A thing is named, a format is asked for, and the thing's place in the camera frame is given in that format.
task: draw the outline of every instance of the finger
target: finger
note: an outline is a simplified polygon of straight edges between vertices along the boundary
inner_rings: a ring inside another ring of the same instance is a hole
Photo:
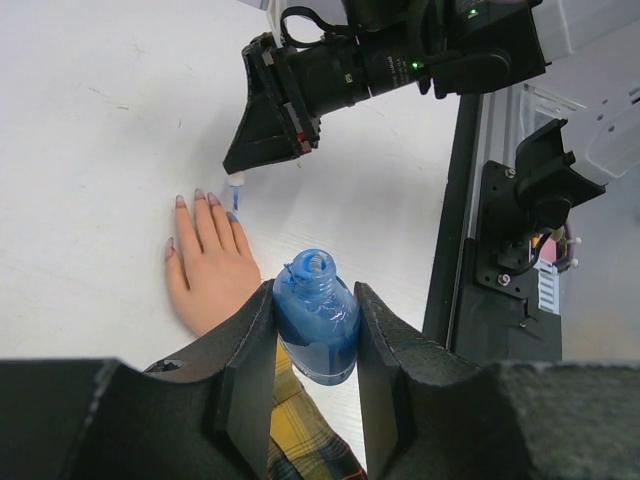
[[[173,246],[173,238],[170,238],[165,247],[165,268],[167,274],[167,285],[171,301],[177,310],[180,310],[187,301],[189,286],[184,276],[180,256]]]
[[[236,242],[238,253],[247,260],[253,260],[253,255],[251,255],[251,249],[249,248],[249,241],[244,234],[244,228],[242,228],[238,218],[233,213],[227,212],[227,216],[231,222],[231,231],[233,232],[233,239]]]
[[[196,236],[196,231],[191,223],[189,210],[182,195],[176,197],[176,228],[178,230],[178,239],[180,240],[180,248],[185,263],[188,265],[193,259],[197,258],[201,253],[200,242]]]
[[[211,216],[213,217],[213,223],[216,226],[216,232],[218,233],[218,240],[225,252],[237,252],[236,242],[233,240],[233,231],[227,218],[227,212],[220,200],[213,194],[209,194],[209,204],[211,206]]]
[[[207,253],[220,250],[220,241],[218,233],[213,224],[209,202],[204,196],[204,192],[199,188],[196,190],[196,229],[198,230],[198,238],[202,244],[202,250]]]

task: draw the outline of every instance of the blue nail polish bottle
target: blue nail polish bottle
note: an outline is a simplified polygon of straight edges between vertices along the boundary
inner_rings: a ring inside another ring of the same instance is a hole
[[[315,249],[299,254],[276,278],[273,297],[280,341],[293,364],[321,385],[349,378],[356,363],[359,307],[331,255]]]

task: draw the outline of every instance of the fingernail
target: fingernail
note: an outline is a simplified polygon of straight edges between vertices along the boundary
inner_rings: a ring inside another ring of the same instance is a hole
[[[175,253],[175,248],[173,248],[173,237],[167,240],[167,245],[164,247],[164,259],[169,260],[173,254]]]
[[[216,197],[213,193],[209,192],[209,205],[211,205],[212,207],[217,207],[218,205],[220,205],[220,200],[218,200],[218,197]]]

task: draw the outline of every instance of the white surface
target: white surface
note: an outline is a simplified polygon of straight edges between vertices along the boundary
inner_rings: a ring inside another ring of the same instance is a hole
[[[0,355],[116,356],[192,341],[165,292],[173,201],[229,189],[246,101],[240,50],[268,30],[236,1],[5,0],[0,11]],[[417,88],[326,116],[321,149],[247,173],[240,216],[264,278],[333,254],[420,328],[455,97]],[[357,376],[310,386],[364,462]]]
[[[640,2],[629,3],[640,9]],[[640,22],[635,22],[554,61],[546,75],[527,83],[571,102],[593,105],[640,79],[639,44]]]
[[[267,2],[269,0],[239,0],[242,3],[246,3],[247,5],[251,5],[252,7],[261,8],[265,10],[267,8]]]
[[[533,9],[544,58],[553,62],[640,19],[634,0],[545,0]]]
[[[244,185],[245,174],[244,172],[234,173],[233,175],[229,175],[227,177],[227,182],[230,187],[241,187]]]
[[[610,94],[573,114],[562,129],[564,148],[576,156],[571,168],[598,185],[640,165],[640,82]]]

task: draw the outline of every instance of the plaid shirt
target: plaid shirt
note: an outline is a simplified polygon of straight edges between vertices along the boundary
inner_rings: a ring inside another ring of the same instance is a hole
[[[278,343],[269,480],[366,480],[349,445],[327,425]]]

